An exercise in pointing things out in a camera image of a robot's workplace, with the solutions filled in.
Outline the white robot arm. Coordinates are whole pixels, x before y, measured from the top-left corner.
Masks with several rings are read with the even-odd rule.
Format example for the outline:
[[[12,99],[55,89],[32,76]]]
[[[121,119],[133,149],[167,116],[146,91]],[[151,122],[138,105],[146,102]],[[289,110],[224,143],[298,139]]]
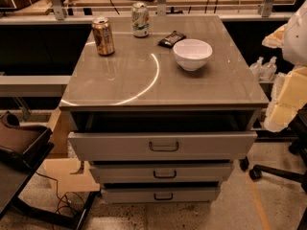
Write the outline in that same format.
[[[307,1],[288,21],[282,47],[283,58],[294,65],[307,65]]]

